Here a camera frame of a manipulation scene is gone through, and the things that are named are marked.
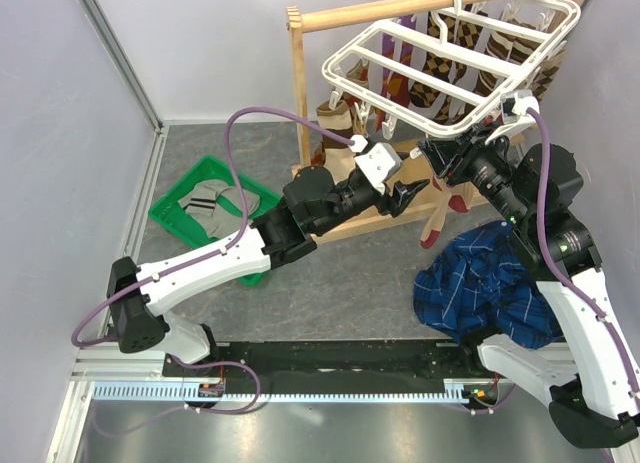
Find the beige sock maroon toe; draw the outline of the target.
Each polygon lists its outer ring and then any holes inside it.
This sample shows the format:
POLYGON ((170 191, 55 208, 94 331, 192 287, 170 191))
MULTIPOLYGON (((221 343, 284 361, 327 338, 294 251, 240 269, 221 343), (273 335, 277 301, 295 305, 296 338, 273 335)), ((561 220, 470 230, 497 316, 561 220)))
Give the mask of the beige sock maroon toe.
POLYGON ((438 240, 448 211, 467 213, 472 207, 474 197, 474 186, 469 182, 451 187, 443 180, 434 178, 432 185, 439 191, 439 195, 436 208, 427 220, 420 237, 423 249, 432 248, 438 240))

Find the white plastic clip hanger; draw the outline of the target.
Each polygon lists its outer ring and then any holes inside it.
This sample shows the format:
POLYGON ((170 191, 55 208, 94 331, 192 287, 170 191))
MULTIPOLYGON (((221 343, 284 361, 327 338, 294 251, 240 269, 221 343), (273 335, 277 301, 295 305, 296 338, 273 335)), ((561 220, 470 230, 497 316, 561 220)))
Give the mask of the white plastic clip hanger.
POLYGON ((541 100, 580 16, 572 0, 483 0, 376 21, 324 62, 328 105, 353 104, 385 139, 399 122, 455 136, 507 97, 541 100))

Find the green plastic tray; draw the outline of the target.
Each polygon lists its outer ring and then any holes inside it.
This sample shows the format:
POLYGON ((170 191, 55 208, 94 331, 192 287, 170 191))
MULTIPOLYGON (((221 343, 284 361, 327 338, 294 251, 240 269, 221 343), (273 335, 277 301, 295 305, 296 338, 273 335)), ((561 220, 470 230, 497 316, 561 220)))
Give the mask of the green plastic tray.
MULTIPOLYGON (((280 195, 277 192, 246 175, 239 174, 238 177, 247 200, 250 200, 253 195, 259 198, 259 204, 249 210, 251 219, 263 215, 279 202, 280 195)), ((205 156, 149 210, 149 216, 155 222, 192 248, 199 248, 217 241, 215 236, 209 237, 205 228, 185 212, 186 204, 179 203, 198 183, 206 180, 220 180, 235 188, 228 165, 213 156, 205 156)))

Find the beige sock maroon purple stripes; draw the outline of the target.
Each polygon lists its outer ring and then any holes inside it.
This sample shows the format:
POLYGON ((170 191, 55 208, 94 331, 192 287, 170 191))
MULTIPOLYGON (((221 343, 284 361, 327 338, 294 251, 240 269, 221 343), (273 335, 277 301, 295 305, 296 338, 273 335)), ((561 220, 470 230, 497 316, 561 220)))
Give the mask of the beige sock maroon purple stripes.
MULTIPOLYGON (((346 78, 366 89, 369 88, 368 64, 359 59, 356 65, 346 73, 346 78)), ((316 109, 318 124, 332 133, 350 139, 354 134, 367 135, 366 124, 360 119, 360 100, 353 95, 343 93, 334 109, 330 102, 320 104, 316 109)), ((314 150, 311 164, 326 168, 335 183, 349 177, 355 168, 353 153, 346 146, 325 135, 314 150)))

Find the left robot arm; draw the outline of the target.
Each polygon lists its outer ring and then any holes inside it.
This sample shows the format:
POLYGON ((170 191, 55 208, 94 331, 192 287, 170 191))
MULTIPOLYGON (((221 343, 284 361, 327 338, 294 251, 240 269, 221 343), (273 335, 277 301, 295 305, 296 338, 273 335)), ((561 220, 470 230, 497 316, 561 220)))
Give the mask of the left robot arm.
POLYGON ((107 294, 114 300, 109 310, 120 352, 159 350, 198 376, 211 375, 220 361, 212 330, 178 316, 175 306, 228 281, 301 259, 316 250, 316 237, 366 209, 397 217, 428 184, 422 179, 376 188, 358 168, 334 182, 327 169, 310 166, 284 187, 274 208, 242 232, 156 263, 116 261, 107 294))

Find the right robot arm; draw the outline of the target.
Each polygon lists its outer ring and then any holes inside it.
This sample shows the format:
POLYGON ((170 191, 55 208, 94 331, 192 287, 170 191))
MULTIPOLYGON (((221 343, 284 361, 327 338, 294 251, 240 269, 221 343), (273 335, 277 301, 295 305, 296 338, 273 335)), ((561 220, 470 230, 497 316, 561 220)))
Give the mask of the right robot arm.
POLYGON ((455 237, 418 273, 414 312, 461 345, 465 374, 511 379, 572 445, 622 447, 639 435, 639 368, 595 241, 569 209, 583 185, 575 158, 542 142, 514 164, 508 147, 481 130, 419 144, 444 184, 472 185, 500 219, 455 237))

